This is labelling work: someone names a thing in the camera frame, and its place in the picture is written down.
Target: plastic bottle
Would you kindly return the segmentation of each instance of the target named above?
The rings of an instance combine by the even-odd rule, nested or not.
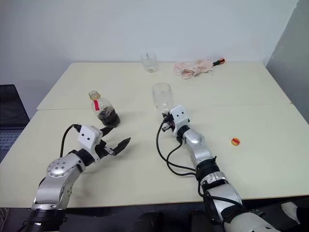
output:
[[[117,127],[120,119],[112,104],[96,91],[90,91],[91,108],[106,127]]]

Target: dark liquid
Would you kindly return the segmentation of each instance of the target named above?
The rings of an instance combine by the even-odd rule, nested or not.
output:
[[[99,113],[98,118],[106,127],[117,127],[120,123],[119,116],[112,107],[104,108],[101,113]]]

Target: pink cloth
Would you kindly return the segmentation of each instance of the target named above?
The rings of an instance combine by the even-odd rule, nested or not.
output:
[[[198,74],[212,72],[213,62],[210,59],[200,59],[195,62],[177,62],[174,65],[173,73],[180,75],[182,79],[189,79]]]

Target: red bottle label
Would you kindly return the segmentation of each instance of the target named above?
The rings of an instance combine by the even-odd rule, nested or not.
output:
[[[100,110],[100,107],[99,107],[98,101],[97,101],[97,100],[94,100],[93,102],[95,103],[95,110],[96,110],[96,111],[99,111],[99,110]]]

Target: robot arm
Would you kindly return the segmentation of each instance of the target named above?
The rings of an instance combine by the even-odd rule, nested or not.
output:
[[[25,223],[28,232],[56,232],[65,221],[65,209],[68,206],[72,187],[79,175],[91,163],[99,162],[104,156],[117,155],[129,143],[123,140],[114,149],[101,140],[112,128],[101,130],[93,126],[75,124],[79,132],[78,141],[82,149],[73,150],[64,157],[51,162],[46,177],[41,181],[31,207],[30,217]]]
[[[247,213],[237,191],[220,171],[202,134],[190,128],[189,118],[182,105],[164,115],[163,131],[171,129],[174,136],[189,147],[196,168],[196,179],[203,189],[205,209],[215,224],[223,224],[226,232],[277,232],[256,214]]]

